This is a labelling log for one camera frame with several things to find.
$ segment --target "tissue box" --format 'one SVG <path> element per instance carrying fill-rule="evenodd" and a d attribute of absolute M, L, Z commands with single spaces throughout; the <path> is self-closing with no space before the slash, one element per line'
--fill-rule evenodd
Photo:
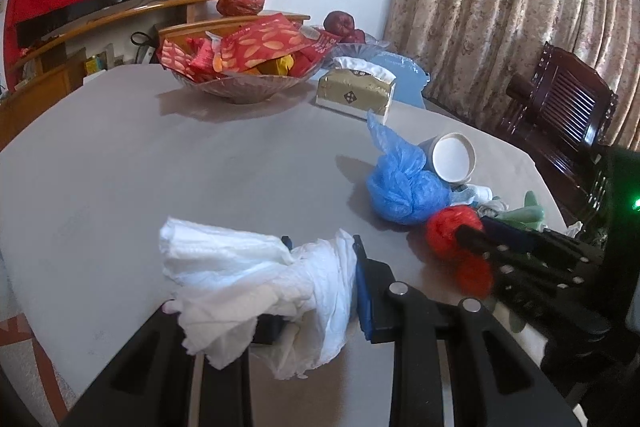
<path fill-rule="evenodd" d="M 396 83 L 387 83 L 369 73 L 332 70 L 318 82 L 316 103 L 367 120 L 372 110 L 378 121 L 386 122 Z"/>

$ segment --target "white paper cup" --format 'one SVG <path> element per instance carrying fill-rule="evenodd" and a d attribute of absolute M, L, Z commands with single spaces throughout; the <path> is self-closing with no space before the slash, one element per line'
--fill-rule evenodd
<path fill-rule="evenodd" d="M 476 150 L 469 139 L 452 132 L 420 144 L 427 156 L 429 169 L 451 185 L 462 185 L 471 180 L 476 168 Z"/>

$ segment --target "snack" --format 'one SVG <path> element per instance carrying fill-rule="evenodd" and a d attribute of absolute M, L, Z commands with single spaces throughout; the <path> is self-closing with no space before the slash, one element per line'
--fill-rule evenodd
<path fill-rule="evenodd" d="M 291 55 L 280 58 L 272 58 L 258 65 L 257 69 L 262 74 L 276 74 L 277 76 L 287 76 L 293 67 L 294 60 Z"/>
<path fill-rule="evenodd" d="M 341 11 L 329 13 L 329 15 L 324 19 L 324 23 L 322 25 L 329 33 L 338 35 L 339 37 L 346 37 L 356 29 L 353 17 L 347 12 Z"/>
<path fill-rule="evenodd" d="M 163 67 L 183 74 L 197 84 L 205 82 L 206 79 L 191 68 L 193 55 L 186 54 L 178 44 L 164 40 L 162 48 L 158 49 L 158 57 Z"/>
<path fill-rule="evenodd" d="M 314 44 L 284 15 L 261 17 L 222 39 L 222 71 L 241 73 L 274 58 L 290 55 Z"/>
<path fill-rule="evenodd" d="M 196 38 L 187 37 L 186 41 L 187 41 L 187 45 L 191 48 L 191 51 L 194 54 L 197 54 L 198 50 L 200 49 L 200 47 L 204 42 L 204 37 L 196 37 Z"/>
<path fill-rule="evenodd" d="M 289 70 L 289 76 L 300 78 L 313 68 L 324 56 L 337 44 L 340 37 L 329 32 L 317 30 L 320 34 L 310 46 L 294 53 L 293 67 Z"/>
<path fill-rule="evenodd" d="M 191 68 L 194 71 L 199 71 L 200 73 L 216 73 L 213 67 L 214 55 L 215 52 L 213 51 L 211 41 L 209 39 L 202 39 L 202 43 L 196 52 L 196 56 L 191 61 Z"/>
<path fill-rule="evenodd" d="M 251 68 L 250 70 L 244 70 L 242 74 L 262 74 L 258 68 Z"/>
<path fill-rule="evenodd" d="M 258 15 L 263 8 L 264 0 L 219 0 L 216 4 L 218 13 L 225 17 Z"/>

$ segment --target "red plastic bag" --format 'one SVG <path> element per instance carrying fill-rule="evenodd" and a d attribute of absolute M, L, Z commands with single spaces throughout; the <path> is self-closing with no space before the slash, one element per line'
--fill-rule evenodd
<path fill-rule="evenodd" d="M 216 10 L 225 17 L 258 15 L 264 8 L 264 0 L 219 0 Z"/>

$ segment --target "red apple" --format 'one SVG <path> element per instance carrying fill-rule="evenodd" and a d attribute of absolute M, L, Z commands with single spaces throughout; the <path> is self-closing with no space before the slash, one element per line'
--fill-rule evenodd
<path fill-rule="evenodd" d="M 340 42 L 354 42 L 355 44 L 364 44 L 365 41 L 366 37 L 364 35 L 364 31 L 354 30 L 346 37 L 343 37 Z"/>
<path fill-rule="evenodd" d="M 356 23 L 353 17 L 347 12 L 335 11 L 329 13 L 324 19 L 324 29 L 329 33 L 338 35 L 339 37 L 346 37 L 356 27 Z"/>

